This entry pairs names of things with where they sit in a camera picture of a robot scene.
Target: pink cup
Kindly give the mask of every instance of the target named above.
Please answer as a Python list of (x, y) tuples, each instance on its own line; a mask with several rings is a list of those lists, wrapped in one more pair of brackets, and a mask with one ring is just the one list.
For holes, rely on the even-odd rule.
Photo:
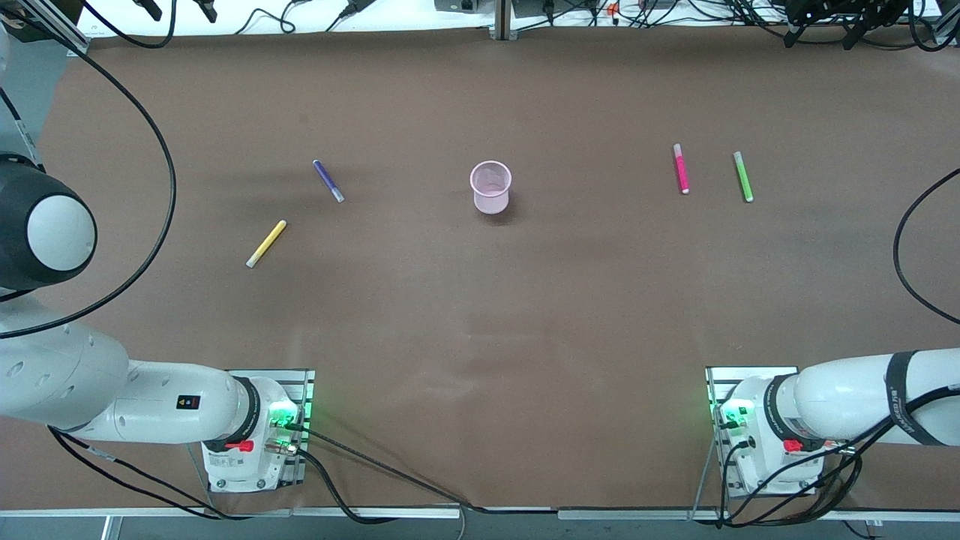
[(470, 171), (473, 204), (486, 214), (500, 213), (510, 202), (510, 183), (513, 177), (507, 165), (499, 161), (478, 163)]

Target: white background surface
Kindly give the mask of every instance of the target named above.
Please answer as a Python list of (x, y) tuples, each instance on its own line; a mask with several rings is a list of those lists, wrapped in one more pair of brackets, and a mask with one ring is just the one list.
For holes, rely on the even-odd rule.
[[(135, 5), (133, 0), (87, 0), (101, 15), (113, 23), (120, 30), (135, 36), (165, 36), (170, 26), (170, 0), (156, 0), (163, 10), (163, 17), (159, 22), (147, 14), (146, 10)], [(689, 5), (690, 0), (683, 0), (669, 16), (660, 24), (671, 24), (687, 17), (702, 19), (702, 14), (696, 12)], [(255, 8), (280, 16), (288, 0), (215, 0), (213, 8), (219, 16), (217, 22), (210, 24), (200, 11), (200, 7), (193, 0), (179, 0), (177, 9), (176, 36), (218, 36), (233, 34), (243, 26), (244, 21)], [(914, 0), (916, 13), (921, 12), (924, 0)], [(565, 0), (555, 0), (556, 13), (567, 9)], [(287, 20), (297, 26), (298, 34), (323, 31), (337, 17), (347, 5), (347, 0), (310, 0), (296, 5), (287, 15)], [(728, 16), (730, 11), (725, 7), (696, 2), (701, 11)], [(781, 16), (769, 9), (767, 0), (755, 0), (755, 9), (771, 21), (781, 20)], [(362, 12), (342, 21), (334, 29), (335, 32), (351, 31), (392, 31), (392, 30), (433, 30), (443, 28), (474, 28), (493, 24), (493, 3), (491, 0), (482, 0), (479, 4), (480, 13), (437, 12), (433, 0), (376, 0)], [(621, 4), (620, 10), (629, 16), (636, 16), (639, 7), (636, 0), (627, 0)], [(656, 21), (665, 10), (657, 9), (650, 16), (650, 21)], [(936, 0), (925, 2), (924, 16), (936, 17), (940, 15)], [(542, 16), (524, 17), (513, 21), (513, 28), (534, 24), (544, 20)], [(592, 20), (588, 11), (578, 10), (563, 17), (558, 17), (556, 26), (586, 26)], [(620, 26), (626, 28), (629, 21), (620, 20)], [(678, 22), (679, 25), (704, 26), (726, 25), (725, 22)], [(93, 15), (84, 11), (77, 25), (81, 32), (88, 37), (112, 37), (113, 32)], [(612, 26), (612, 20), (605, 13), (597, 18), (597, 26)], [(281, 34), (278, 22), (259, 13), (244, 31), (244, 34)]]

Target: red button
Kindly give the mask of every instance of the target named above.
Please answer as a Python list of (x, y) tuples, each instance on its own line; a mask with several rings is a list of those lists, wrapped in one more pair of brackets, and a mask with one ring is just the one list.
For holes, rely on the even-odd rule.
[(799, 452), (804, 449), (804, 443), (796, 439), (787, 439), (783, 441), (783, 449), (788, 452)]
[(235, 448), (240, 452), (253, 452), (253, 441), (240, 441), (238, 443), (227, 443), (227, 448)]

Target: green marker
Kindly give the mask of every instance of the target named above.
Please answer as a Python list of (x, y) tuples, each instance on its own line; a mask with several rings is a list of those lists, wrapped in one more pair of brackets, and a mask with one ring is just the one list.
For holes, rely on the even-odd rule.
[(743, 155), (739, 152), (734, 152), (733, 160), (736, 161), (736, 174), (740, 175), (740, 186), (743, 187), (743, 198), (748, 203), (752, 203), (754, 201), (754, 192), (750, 189), (750, 181), (747, 180), (747, 167), (743, 166)]

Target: gray floor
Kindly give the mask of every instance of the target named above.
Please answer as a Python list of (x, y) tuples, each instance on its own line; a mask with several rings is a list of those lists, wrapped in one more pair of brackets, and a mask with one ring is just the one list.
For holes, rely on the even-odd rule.
[[(12, 43), (11, 62), (4, 89), (20, 110), (28, 129), (38, 138), (53, 99), (54, 87), (66, 66), (66, 56), (50, 42)], [(0, 112), (0, 149), (23, 153), (24, 145), (10, 116)], [(0, 518), (0, 540), (100, 538), (103, 518)], [(863, 530), (864, 524), (854, 524)], [(455, 520), (402, 520), (380, 526), (358, 526), (345, 518), (260, 518), (241, 523), (215, 523), (192, 517), (126, 518), (120, 528), (122, 540), (210, 540), (224, 538), (283, 540), (325, 538), (449, 539), (460, 533)], [(957, 524), (886, 523), (884, 538), (939, 540), (960, 537)], [(790, 528), (748, 528), (717, 531), (712, 527), (680, 522), (560, 521), (552, 515), (487, 516), (469, 513), (464, 538), (471, 540), (514, 539), (568, 540), (602, 538), (652, 538), (659, 540), (724, 538), (819, 540), (853, 539), (841, 523), (820, 522)]]

